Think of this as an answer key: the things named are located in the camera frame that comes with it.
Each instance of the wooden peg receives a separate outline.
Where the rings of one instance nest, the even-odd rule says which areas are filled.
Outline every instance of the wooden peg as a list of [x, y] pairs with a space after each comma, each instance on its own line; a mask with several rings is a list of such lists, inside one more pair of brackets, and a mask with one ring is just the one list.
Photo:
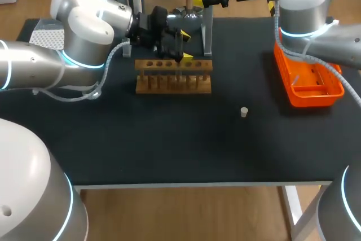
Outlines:
[[167, 89], [170, 88], [170, 80], [171, 80], [171, 77], [168, 75], [167, 76]]
[[160, 89], [160, 75], [157, 75], [157, 88]]
[[190, 88], [190, 80], [191, 80], [190, 76], [186, 76], [186, 86], [187, 86], [187, 89]]
[[152, 76], [148, 76], [148, 89], [152, 88]]
[[196, 76], [196, 89], [198, 89], [199, 86], [199, 76]]

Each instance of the white bottle cap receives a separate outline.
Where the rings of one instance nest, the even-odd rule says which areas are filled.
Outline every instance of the white bottle cap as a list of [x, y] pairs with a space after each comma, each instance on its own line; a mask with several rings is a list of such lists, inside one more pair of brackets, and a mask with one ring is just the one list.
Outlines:
[[245, 118], [247, 116], [247, 113], [248, 113], [248, 108], [246, 108], [246, 107], [241, 108], [241, 117], [242, 118]]

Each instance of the black table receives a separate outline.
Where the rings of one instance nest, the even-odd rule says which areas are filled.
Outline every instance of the black table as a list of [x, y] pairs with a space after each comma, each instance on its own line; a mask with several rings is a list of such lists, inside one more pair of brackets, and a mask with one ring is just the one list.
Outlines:
[[[199, 26], [177, 24], [193, 34], [185, 51], [200, 56]], [[136, 49], [115, 56], [98, 100], [10, 91], [0, 117], [35, 132], [75, 185], [331, 181], [358, 153], [360, 110], [348, 93], [331, 108], [292, 108], [273, 30], [272, 18], [214, 19], [212, 95], [136, 95], [134, 58], [151, 56]], [[361, 93], [358, 72], [343, 73]]]

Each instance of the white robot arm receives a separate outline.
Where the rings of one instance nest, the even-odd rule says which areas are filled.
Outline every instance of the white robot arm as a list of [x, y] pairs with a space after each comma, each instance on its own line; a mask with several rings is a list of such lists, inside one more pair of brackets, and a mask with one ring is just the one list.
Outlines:
[[94, 88], [104, 72], [114, 29], [133, 44], [156, 46], [162, 57], [173, 56], [161, 46], [162, 36], [171, 31], [164, 8], [147, 16], [114, 0], [52, 0], [50, 14], [64, 25], [64, 49], [0, 41], [0, 89]]

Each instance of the orange plastic tray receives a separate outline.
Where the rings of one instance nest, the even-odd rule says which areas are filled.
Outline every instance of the orange plastic tray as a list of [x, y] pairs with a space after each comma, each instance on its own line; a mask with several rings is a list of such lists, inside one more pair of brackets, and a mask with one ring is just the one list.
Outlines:
[[[343, 97], [341, 82], [320, 64], [295, 62], [275, 45], [275, 57], [289, 101], [294, 107], [328, 107]], [[338, 65], [332, 66], [341, 73]]]

